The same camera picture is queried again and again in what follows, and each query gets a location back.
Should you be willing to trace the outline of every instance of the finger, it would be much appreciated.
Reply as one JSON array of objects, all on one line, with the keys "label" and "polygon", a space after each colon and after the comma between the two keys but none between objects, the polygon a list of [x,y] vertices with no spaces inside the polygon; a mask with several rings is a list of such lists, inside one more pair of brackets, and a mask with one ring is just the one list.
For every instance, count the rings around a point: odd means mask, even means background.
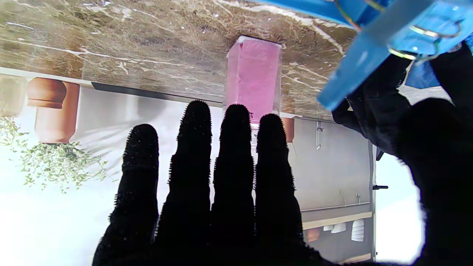
[{"label": "finger", "polygon": [[122,179],[110,225],[97,246],[93,265],[123,261],[148,247],[158,219],[158,135],[148,124],[134,127],[123,154]]},{"label": "finger", "polygon": [[156,238],[159,249],[197,250],[207,245],[211,137],[209,107],[204,102],[191,102],[181,122],[177,151],[171,158],[169,194]]},{"label": "finger", "polygon": [[304,245],[286,135],[277,115],[261,118],[256,151],[255,220],[258,245],[282,250]]},{"label": "finger", "polygon": [[228,107],[220,132],[215,161],[214,203],[211,211],[211,245],[226,251],[250,248],[254,240],[253,157],[250,114],[243,105]]}]

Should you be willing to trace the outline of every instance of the metal ring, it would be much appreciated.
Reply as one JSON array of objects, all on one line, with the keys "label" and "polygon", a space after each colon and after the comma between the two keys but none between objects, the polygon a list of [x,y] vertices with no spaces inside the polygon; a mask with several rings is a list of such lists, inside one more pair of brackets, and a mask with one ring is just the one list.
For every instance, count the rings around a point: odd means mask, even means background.
[{"label": "metal ring", "polygon": [[416,25],[413,25],[411,26],[411,31],[415,32],[415,33],[418,33],[418,34],[422,34],[422,35],[426,35],[426,36],[429,36],[429,37],[432,37],[432,38],[445,38],[445,39],[452,39],[452,38],[456,38],[460,35],[460,33],[462,32],[462,26],[460,23],[462,23],[463,20],[458,20],[455,22],[455,26],[457,27],[457,31],[456,33],[454,34],[442,34],[442,33],[438,33],[438,32],[435,32],[435,31],[431,31],[431,30],[428,30],[428,29],[424,29],[424,28],[421,28],[419,26],[416,26]]},{"label": "metal ring", "polygon": [[401,58],[406,58],[406,59],[409,59],[409,60],[418,60],[418,61],[429,61],[429,60],[436,59],[440,55],[440,48],[438,47],[438,41],[435,41],[432,44],[435,47],[435,54],[428,55],[428,56],[420,56],[419,54],[399,51],[399,50],[396,50],[396,49],[394,49],[390,46],[388,46],[387,48],[388,48],[388,51],[391,54],[394,54],[394,55],[399,56]]},{"label": "metal ring", "polygon": [[383,7],[381,4],[378,4],[376,2],[374,2],[373,0],[364,0],[369,6],[371,6],[372,8],[378,10],[379,12],[384,12],[386,11],[386,8]]},{"label": "metal ring", "polygon": [[342,17],[357,31],[357,32],[360,32],[362,30],[361,26],[356,23],[351,17],[350,15],[348,15],[347,12],[345,12],[345,10],[342,9],[342,7],[340,6],[340,4],[338,3],[339,0],[333,0],[335,5],[337,6],[338,10],[340,11],[340,14],[342,15]]}]

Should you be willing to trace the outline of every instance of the metal hook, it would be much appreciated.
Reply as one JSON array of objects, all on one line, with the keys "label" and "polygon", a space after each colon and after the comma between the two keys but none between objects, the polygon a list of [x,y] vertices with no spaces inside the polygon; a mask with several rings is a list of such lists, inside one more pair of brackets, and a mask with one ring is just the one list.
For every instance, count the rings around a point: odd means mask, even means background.
[{"label": "metal hook", "polygon": [[315,133],[315,144],[317,145],[317,150],[320,149],[321,144],[320,144],[320,133],[324,132],[324,129],[321,126],[320,121],[316,122],[316,133]]}]

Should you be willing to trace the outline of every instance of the white wall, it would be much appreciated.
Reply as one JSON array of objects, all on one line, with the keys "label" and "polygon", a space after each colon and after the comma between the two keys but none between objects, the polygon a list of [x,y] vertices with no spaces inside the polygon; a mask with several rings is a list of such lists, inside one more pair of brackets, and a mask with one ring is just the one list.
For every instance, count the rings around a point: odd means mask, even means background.
[{"label": "white wall", "polygon": [[369,202],[369,144],[356,131],[321,123],[316,149],[316,122],[296,120],[290,161],[301,210]]},{"label": "white wall", "polygon": [[[129,130],[141,123],[156,128],[159,137],[158,207],[168,193],[168,167],[177,148],[177,133],[186,104],[160,99],[81,89],[77,130],[80,141],[108,160],[113,178],[121,176],[121,156]],[[219,151],[221,108],[210,108],[212,119],[212,164]],[[26,106],[17,122],[34,135],[36,109]],[[0,250],[2,265],[90,265],[99,239],[113,209],[118,182],[88,181],[66,195],[51,185],[23,185],[24,173],[13,154],[0,146]]]},{"label": "white wall", "polygon": [[389,186],[376,191],[377,261],[412,263],[424,242],[419,189],[409,168],[389,154],[376,163],[376,183]]}]

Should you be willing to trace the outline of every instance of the blue object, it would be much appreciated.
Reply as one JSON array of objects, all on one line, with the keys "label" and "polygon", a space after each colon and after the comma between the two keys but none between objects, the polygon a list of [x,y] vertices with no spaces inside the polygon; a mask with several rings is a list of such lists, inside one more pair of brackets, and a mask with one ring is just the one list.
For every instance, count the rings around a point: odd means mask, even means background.
[{"label": "blue object", "polygon": [[[465,39],[466,44],[473,51],[473,34]],[[430,62],[423,62],[420,64],[414,63],[407,75],[406,83],[409,87],[418,89],[426,89],[440,86],[440,82],[435,76],[435,72]]]},{"label": "blue object", "polygon": [[333,110],[389,56],[445,53],[473,32],[473,0],[266,0],[351,26],[341,10],[362,28],[339,68],[332,74],[319,102]]}]

